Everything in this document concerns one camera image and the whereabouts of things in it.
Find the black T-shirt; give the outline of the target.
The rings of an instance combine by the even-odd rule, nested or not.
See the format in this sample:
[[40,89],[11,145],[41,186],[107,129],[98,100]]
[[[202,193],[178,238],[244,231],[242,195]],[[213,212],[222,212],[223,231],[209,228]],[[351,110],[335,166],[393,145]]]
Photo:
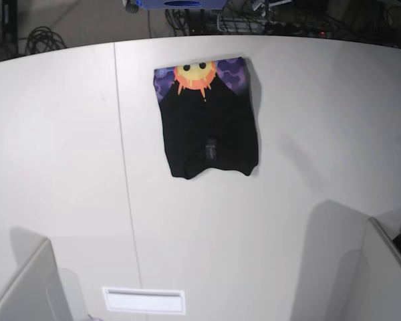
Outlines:
[[207,169],[253,172],[259,142],[242,57],[158,68],[153,84],[173,177],[190,180]]

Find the blue box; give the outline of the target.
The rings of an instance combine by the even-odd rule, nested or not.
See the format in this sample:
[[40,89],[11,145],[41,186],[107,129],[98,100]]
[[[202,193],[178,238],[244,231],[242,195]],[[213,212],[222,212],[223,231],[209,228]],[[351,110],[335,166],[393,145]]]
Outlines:
[[143,9],[222,9],[227,0],[139,0]]

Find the left grey divider panel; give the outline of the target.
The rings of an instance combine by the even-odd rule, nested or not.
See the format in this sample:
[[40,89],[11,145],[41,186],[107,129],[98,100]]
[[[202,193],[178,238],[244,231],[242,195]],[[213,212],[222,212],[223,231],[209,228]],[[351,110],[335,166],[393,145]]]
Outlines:
[[0,292],[0,320],[72,320],[51,241],[42,239]]

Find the grey divider panel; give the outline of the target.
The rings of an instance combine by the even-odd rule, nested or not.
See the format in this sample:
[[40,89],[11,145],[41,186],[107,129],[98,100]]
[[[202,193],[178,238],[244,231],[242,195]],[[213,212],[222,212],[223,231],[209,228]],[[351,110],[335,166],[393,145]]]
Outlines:
[[401,320],[401,255],[376,219],[342,259],[332,302],[334,320]]
[[51,241],[42,239],[0,292],[0,320],[72,320]]

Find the right grey divider panel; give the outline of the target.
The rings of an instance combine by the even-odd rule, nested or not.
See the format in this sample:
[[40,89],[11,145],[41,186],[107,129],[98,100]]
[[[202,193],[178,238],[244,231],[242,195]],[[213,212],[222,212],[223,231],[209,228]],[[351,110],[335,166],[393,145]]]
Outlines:
[[332,302],[334,320],[401,320],[401,255],[376,219],[342,259]]

